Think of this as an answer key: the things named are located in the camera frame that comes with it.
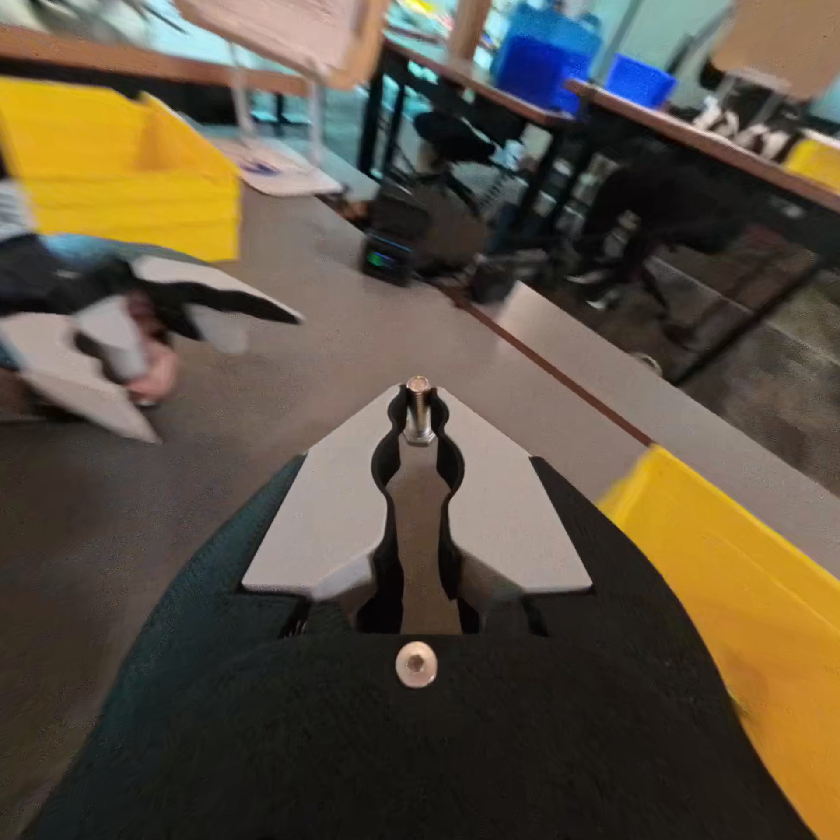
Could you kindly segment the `beige board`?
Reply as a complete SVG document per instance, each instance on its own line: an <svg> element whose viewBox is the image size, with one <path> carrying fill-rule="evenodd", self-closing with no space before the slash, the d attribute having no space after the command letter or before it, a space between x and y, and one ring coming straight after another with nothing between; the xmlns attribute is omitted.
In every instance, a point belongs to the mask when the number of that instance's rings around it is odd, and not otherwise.
<svg viewBox="0 0 840 840"><path fill-rule="evenodd" d="M819 98L839 74L839 2L732 2L710 63L771 77L794 99Z"/></svg>

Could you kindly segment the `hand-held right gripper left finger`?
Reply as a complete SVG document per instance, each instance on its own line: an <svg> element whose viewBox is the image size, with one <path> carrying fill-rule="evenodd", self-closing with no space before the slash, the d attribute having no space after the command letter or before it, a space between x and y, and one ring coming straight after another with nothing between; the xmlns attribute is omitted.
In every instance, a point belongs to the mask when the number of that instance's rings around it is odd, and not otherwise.
<svg viewBox="0 0 840 840"><path fill-rule="evenodd" d="M310 447L241 581L251 594L336 602L362 632L397 634L404 572L387 484L401 465L395 385Z"/></svg>

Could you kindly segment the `large blue plastic bin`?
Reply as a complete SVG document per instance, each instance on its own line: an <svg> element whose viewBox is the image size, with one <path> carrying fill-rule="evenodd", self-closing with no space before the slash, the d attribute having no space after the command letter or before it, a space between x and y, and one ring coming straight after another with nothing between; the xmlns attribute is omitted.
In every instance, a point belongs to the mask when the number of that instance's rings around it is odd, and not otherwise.
<svg viewBox="0 0 840 840"><path fill-rule="evenodd" d="M490 66L492 84L531 105L574 117L579 97L568 80L586 81L603 44L590 2L520 2Z"/></svg>

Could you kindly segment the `steel hex bolt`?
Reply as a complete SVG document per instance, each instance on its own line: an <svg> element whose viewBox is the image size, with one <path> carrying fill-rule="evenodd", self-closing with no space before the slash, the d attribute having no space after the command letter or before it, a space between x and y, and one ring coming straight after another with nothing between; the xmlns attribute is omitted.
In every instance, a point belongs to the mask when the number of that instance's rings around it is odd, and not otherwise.
<svg viewBox="0 0 840 840"><path fill-rule="evenodd" d="M436 439L432 402L435 389L424 375L414 375L405 385L406 423L402 435L409 446L428 447Z"/></svg>

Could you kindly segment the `small blue plastic bin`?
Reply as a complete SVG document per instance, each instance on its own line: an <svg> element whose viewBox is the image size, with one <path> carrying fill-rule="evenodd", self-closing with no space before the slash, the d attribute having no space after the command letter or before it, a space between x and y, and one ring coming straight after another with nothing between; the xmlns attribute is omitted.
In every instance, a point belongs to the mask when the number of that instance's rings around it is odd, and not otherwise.
<svg viewBox="0 0 840 840"><path fill-rule="evenodd" d="M603 89L646 109L661 109L676 89L678 79L641 60L617 54Z"/></svg>

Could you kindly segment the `person's left hand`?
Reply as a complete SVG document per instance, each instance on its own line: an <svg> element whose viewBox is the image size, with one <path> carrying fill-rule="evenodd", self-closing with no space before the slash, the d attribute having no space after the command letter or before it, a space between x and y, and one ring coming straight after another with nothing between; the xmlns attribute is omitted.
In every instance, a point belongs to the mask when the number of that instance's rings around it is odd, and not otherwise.
<svg viewBox="0 0 840 840"><path fill-rule="evenodd" d="M140 333L146 362L145 373L127 381L125 388L137 406L156 406L175 388L179 359L172 347L170 334L155 314L151 300L141 291L135 291L125 298L125 302L128 314Z"/></svg>

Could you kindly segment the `black office chair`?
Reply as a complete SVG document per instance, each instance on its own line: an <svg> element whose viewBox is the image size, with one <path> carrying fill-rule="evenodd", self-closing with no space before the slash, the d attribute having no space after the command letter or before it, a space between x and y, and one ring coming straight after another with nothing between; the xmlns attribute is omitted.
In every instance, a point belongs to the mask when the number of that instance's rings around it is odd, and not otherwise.
<svg viewBox="0 0 840 840"><path fill-rule="evenodd" d="M418 186L434 186L453 193L474 217L481 216L481 205L473 191L455 175L458 165L481 165L493 170L497 147L486 140L464 120L438 111L419 113L413 128L421 141L422 158L413 177Z"/></svg>

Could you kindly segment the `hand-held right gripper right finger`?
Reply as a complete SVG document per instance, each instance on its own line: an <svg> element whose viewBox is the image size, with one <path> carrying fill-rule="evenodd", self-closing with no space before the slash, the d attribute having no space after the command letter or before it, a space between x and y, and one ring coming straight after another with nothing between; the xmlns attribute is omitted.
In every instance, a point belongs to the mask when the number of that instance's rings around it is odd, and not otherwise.
<svg viewBox="0 0 840 840"><path fill-rule="evenodd" d="M464 633L479 633L501 604L590 593L592 578L529 451L444 388L434 392L434 432L448 488L438 573Z"/></svg>

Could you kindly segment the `yellow plastic bin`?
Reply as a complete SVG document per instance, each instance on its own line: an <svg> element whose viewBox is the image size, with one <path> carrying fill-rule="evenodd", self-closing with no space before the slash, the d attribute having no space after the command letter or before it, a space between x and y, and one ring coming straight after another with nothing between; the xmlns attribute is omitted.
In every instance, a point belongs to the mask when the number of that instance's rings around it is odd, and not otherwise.
<svg viewBox="0 0 840 840"><path fill-rule="evenodd" d="M1 141L37 233L239 258L237 166L148 93L2 77Z"/></svg>
<svg viewBox="0 0 840 840"><path fill-rule="evenodd" d="M661 447L598 506L681 600L796 811L838 839L838 579Z"/></svg>
<svg viewBox="0 0 840 840"><path fill-rule="evenodd" d="M839 139L805 130L782 167L787 172L839 193Z"/></svg>

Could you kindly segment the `wooden post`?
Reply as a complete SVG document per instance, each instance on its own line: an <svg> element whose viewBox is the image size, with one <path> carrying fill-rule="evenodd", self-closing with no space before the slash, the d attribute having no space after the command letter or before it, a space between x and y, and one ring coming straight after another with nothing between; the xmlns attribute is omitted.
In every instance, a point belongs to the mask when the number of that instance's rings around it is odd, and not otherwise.
<svg viewBox="0 0 840 840"><path fill-rule="evenodd" d="M457 1L446 50L450 58L472 62L493 1Z"/></svg>

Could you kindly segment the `small black box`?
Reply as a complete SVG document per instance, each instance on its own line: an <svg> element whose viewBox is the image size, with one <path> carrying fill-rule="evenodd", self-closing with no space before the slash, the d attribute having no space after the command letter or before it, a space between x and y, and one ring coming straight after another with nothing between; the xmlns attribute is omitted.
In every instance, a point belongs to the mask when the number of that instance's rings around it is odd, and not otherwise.
<svg viewBox="0 0 840 840"><path fill-rule="evenodd" d="M479 305L503 302L517 282L519 264L515 255L477 255L468 271L469 301Z"/></svg>

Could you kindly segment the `brown wooden table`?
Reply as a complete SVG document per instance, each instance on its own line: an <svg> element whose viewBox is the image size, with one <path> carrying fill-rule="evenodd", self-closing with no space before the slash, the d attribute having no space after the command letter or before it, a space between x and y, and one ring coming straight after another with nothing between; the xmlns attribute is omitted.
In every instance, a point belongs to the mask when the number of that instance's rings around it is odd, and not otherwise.
<svg viewBox="0 0 840 840"><path fill-rule="evenodd" d="M2 77L142 92L202 125L235 124L232 67L135 45L104 45L2 24Z"/></svg>
<svg viewBox="0 0 840 840"><path fill-rule="evenodd" d="M381 163L377 164L377 141L386 78L392 79L397 85L397 93L388 124L385 151ZM509 226L511 232L524 229L543 188L548 184L562 142L575 124L574 118L565 112L540 108L499 89L490 81L485 70L474 62L450 56L444 47L424 45L415 38L388 35L383 41L367 86L367 101L355 162L359 172L377 181L391 167L408 90L420 94L436 108L451 111L463 118L474 111L474 106L463 98L464 91L471 91L480 100L492 103L513 118L548 133L549 145L539 159L536 171L528 179Z"/></svg>
<svg viewBox="0 0 840 840"><path fill-rule="evenodd" d="M666 379L669 384L688 384L767 321L795 294L812 284L821 272L838 269L839 198L827 186L790 173L779 164L766 161L717 134L681 121L665 110L643 107L582 80L567 80L565 86L581 102L577 121L583 126L585 141L546 224L554 224L572 198L581 175L597 154L603 154L605 148L620 142L656 138L671 148L681 150L692 164L705 161L714 172L729 173L736 184L749 191L752 203L745 213L749 223L772 229L815 255L811 267L752 310L744 320L703 350L683 371L670 375Z"/></svg>

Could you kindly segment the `cardboard board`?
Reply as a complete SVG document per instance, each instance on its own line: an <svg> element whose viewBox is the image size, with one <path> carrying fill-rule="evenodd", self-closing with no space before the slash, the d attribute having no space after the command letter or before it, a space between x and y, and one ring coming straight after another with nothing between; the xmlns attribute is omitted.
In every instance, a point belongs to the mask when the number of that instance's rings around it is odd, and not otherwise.
<svg viewBox="0 0 840 840"><path fill-rule="evenodd" d="M175 1L192 25L326 88L369 81L389 1Z"/></svg>

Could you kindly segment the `black device with green display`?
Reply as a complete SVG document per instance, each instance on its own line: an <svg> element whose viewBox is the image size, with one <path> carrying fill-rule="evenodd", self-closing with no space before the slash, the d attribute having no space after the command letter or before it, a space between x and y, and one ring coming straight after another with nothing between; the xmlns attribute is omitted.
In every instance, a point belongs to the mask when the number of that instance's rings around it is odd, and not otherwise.
<svg viewBox="0 0 840 840"><path fill-rule="evenodd" d="M415 275L418 244L417 236L369 227L360 252L360 272L395 287L407 287Z"/></svg>

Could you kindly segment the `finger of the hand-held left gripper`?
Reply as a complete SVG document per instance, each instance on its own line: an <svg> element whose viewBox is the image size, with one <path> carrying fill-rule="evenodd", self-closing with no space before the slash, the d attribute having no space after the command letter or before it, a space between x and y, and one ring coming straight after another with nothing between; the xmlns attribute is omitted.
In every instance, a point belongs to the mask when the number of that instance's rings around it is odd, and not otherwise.
<svg viewBox="0 0 840 840"><path fill-rule="evenodd" d="M303 324L295 309L207 264L144 255L130 266L169 331L209 343L220 353L248 350L248 320Z"/></svg>
<svg viewBox="0 0 840 840"><path fill-rule="evenodd" d="M122 438L157 445L159 435L100 360L79 351L74 320L63 314L2 318L2 344L22 380L40 396Z"/></svg>

